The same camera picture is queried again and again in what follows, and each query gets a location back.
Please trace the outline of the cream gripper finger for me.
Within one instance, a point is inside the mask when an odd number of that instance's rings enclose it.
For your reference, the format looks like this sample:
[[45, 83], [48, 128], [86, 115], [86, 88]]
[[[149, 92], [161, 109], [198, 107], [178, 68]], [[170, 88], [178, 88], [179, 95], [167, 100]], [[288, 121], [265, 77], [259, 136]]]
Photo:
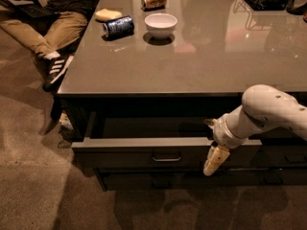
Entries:
[[228, 158], [229, 149], [220, 145], [212, 145], [207, 154], [206, 161], [203, 166], [203, 173], [211, 176]]

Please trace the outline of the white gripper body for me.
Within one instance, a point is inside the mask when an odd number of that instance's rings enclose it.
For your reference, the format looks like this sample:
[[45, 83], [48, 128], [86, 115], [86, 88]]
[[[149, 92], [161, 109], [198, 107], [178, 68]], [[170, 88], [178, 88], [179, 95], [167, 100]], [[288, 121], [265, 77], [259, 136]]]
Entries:
[[226, 123], [227, 117], [228, 114], [224, 114], [214, 121], [213, 137], [218, 145], [228, 149], [236, 149], [244, 144], [247, 138], [238, 138], [230, 131]]

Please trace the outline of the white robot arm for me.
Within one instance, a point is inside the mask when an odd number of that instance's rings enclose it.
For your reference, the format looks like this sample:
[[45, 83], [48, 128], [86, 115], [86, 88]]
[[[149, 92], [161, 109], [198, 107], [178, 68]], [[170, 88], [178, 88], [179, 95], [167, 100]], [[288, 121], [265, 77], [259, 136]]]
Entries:
[[213, 131], [211, 145], [203, 166], [212, 175], [238, 148], [255, 134], [283, 127], [307, 140], [307, 107], [296, 98], [272, 86], [257, 84], [243, 94], [241, 104], [218, 119], [206, 119]]

